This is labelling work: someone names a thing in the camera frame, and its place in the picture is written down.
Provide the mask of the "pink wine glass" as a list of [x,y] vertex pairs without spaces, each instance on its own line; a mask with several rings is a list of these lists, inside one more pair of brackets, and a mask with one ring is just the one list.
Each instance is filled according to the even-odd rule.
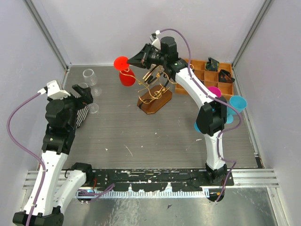
[[222,96],[222,92],[220,91],[219,88],[217,87],[213,87],[213,86],[210,86],[207,88],[210,92],[212,92],[213,94],[215,94],[217,97],[221,97]]

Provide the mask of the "clear wine glass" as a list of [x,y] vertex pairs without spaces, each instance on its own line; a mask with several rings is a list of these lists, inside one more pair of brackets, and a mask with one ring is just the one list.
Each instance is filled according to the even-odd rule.
[[98,97],[102,93],[102,89],[99,87],[96,73],[93,69],[85,69],[82,73],[85,83],[91,88],[92,96]]
[[91,114],[95,114],[99,111],[98,104],[92,103],[92,104],[89,104],[87,107],[88,107],[89,113],[91,113]]

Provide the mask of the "black white striped cloth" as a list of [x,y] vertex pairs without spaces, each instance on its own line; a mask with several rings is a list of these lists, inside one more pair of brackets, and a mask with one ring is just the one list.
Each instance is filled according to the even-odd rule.
[[86,119],[88,112],[89,112],[89,110],[88,110],[87,106],[85,106],[84,108],[79,109],[77,111],[77,119],[76,119],[76,128],[77,129],[82,125],[83,121]]

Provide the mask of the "red wine glass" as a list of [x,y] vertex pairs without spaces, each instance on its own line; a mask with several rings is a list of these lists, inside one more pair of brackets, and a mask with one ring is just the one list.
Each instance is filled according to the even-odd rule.
[[123,86],[130,87],[136,82],[134,72],[129,68],[127,63],[128,58],[125,56],[119,56],[114,61],[114,68],[119,71],[119,79]]

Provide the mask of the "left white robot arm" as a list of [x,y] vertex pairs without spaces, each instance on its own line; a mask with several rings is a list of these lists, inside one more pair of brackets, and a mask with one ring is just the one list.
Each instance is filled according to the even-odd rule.
[[17,107],[19,110],[36,97],[47,94],[45,118],[48,124],[43,138],[41,157],[13,137],[10,122],[16,111],[8,118],[7,131],[11,140],[40,163],[29,200],[24,209],[13,216],[13,223],[16,226],[61,226],[65,209],[77,190],[94,182],[92,166],[77,162],[71,167],[71,178],[66,180],[60,189],[56,188],[75,138],[78,111],[93,103],[90,87],[83,88],[75,84],[72,88],[78,93],[78,97],[63,90],[56,81],[52,81]]

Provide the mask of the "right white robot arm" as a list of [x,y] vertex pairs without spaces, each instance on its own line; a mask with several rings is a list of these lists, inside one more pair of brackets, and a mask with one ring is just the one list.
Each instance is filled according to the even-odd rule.
[[143,69],[162,66],[167,77],[180,84],[195,101],[199,108],[196,126],[206,142],[206,179],[209,184],[218,185],[227,174],[221,134],[227,118],[226,99],[210,92],[196,77],[190,65],[179,57],[173,37],[163,37],[160,48],[145,44],[127,63]]

